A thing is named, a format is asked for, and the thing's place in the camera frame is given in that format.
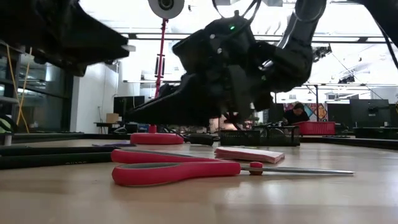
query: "red basket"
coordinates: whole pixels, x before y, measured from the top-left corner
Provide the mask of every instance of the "red basket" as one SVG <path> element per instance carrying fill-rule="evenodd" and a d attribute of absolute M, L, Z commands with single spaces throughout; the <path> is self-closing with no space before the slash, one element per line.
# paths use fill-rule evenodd
<path fill-rule="evenodd" d="M 304 121 L 294 124 L 300 128 L 301 134 L 308 135 L 335 135 L 335 122 L 313 122 Z"/>

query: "red scissors handle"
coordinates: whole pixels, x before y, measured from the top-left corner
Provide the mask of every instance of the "red scissors handle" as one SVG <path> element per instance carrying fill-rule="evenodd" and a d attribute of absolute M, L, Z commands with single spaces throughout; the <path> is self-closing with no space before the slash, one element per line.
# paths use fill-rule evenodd
<path fill-rule="evenodd" d="M 151 162 L 219 162 L 219 159 L 185 156 L 167 152 L 154 152 L 134 149 L 115 149 L 111 153 L 113 162 L 140 164 Z"/>
<path fill-rule="evenodd" d="M 197 177 L 222 177 L 238 175 L 237 162 L 158 162 L 124 164 L 114 168 L 113 180 L 119 185 L 167 184 Z"/>

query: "table surface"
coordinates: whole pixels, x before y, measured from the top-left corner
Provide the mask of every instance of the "table surface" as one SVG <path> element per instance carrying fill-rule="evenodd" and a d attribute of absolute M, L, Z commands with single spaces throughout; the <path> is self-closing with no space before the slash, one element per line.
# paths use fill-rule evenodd
<path fill-rule="evenodd" d="M 30 146 L 90 146 L 71 140 Z M 213 157 L 207 146 L 138 146 Z M 0 170 L 4 224 L 398 223 L 398 154 L 331 144 L 269 147 L 280 166 L 345 169 L 354 177 L 265 174 L 192 179 L 156 187 L 114 185 L 116 164 Z"/>

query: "person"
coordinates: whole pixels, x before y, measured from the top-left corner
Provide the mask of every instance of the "person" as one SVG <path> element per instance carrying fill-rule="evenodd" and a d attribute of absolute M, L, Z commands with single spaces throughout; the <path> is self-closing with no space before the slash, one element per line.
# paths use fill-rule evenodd
<path fill-rule="evenodd" d="M 293 109 L 287 110 L 284 113 L 283 122 L 285 125 L 290 126 L 298 122 L 309 120 L 308 114 L 304 111 L 304 105 L 302 103 L 297 103 L 294 105 Z"/>

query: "scissors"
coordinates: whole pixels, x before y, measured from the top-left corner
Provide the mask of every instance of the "scissors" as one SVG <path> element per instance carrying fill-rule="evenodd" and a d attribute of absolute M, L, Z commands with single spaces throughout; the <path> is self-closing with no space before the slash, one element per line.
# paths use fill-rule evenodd
<path fill-rule="evenodd" d="M 252 174 L 262 172 L 289 172 L 305 174 L 353 175 L 353 171 L 306 169 L 295 167 L 262 167 L 260 162 L 251 162 L 249 167 L 238 162 L 186 156 L 168 152 L 135 149 L 115 149 L 111 153 L 113 162 L 123 163 L 112 171 L 118 185 L 140 186 L 178 182 L 199 177 L 226 177 L 247 170 Z"/>

